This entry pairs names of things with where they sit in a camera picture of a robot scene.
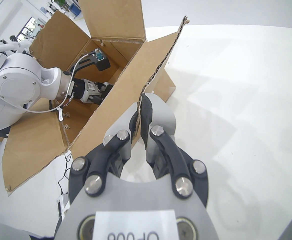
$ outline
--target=white robot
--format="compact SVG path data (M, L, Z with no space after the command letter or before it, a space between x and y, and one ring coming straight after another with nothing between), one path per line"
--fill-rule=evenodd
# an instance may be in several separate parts
M23 53L24 46L20 42L12 41L10 43L3 43L0 41L0 53L10 56L14 53Z
M0 50L6 52L10 49L5 46L10 44L0 44ZM66 105L66 99L71 101L75 98L83 103L100 104L113 87L109 83L74 78L76 71L88 65L94 64L100 71L110 67L106 55L99 49L81 57L70 72L56 67L43 68L28 54L7 55L0 53L0 130L17 122L26 112L45 113L59 110L62 114L61 109ZM48 111L30 111L43 97L63 101Z

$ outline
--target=cardboard box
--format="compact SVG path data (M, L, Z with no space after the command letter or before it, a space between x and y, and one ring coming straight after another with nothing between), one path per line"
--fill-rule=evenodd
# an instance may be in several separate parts
M100 48L111 67L99 72L92 65L77 72L77 78L115 84L103 103L86 105L73 100L64 112L63 123L57 113L28 113L11 127L3 156L3 176L11 192L41 171L67 150L73 158L84 156L98 146L106 130L126 111L141 93L154 91L166 101L175 89L164 66L183 26L176 33L146 41L141 0L78 0L90 31L88 37L73 21L56 12L30 47L45 68L66 71L85 53ZM49 108L39 100L34 109ZM138 140L139 118L134 142Z

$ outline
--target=end effector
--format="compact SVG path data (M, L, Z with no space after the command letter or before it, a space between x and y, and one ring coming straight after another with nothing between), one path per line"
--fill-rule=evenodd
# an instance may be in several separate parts
M75 76L79 70L90 65L95 65L99 71L110 68L110 62L107 56L98 48L90 52L89 55L78 64L79 65L76 67L75 65L72 66L70 72L63 72L64 75L70 76L71 74L74 74ZM61 83L61 87L65 88L67 86L67 83ZM108 82L101 83L87 79L73 78L73 86L69 92L73 93L74 99L78 99L83 103L95 103L100 105L112 88L113 85ZM60 92L65 94L66 90L60 90Z

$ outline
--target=label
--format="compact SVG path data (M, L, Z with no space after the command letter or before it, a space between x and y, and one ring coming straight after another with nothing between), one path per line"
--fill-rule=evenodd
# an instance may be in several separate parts
M63 118L63 109L62 108L57 108L57 111L59 111L59 121L63 121L64 118Z
M88 88L92 91L95 91L95 86L91 82L87 82Z
M92 240L179 240L175 211L96 212Z

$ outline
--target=black cable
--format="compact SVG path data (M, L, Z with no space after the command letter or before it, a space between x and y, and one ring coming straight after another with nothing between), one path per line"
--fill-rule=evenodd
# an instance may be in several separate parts
M66 154L64 154L64 157L65 157L65 160L66 160L66 168L65 168L65 171L64 171L64 175L63 175L63 177L58 181L58 185L59 185L59 187L60 187L61 195L64 194L63 189L61 188L61 185L60 185L61 180L62 180L64 177L66 177L66 179L69 180L69 178L66 176L66 172L70 169L70 168L67 168L67 163L70 161L70 156L71 156L71 153L70 153L67 157L66 157Z

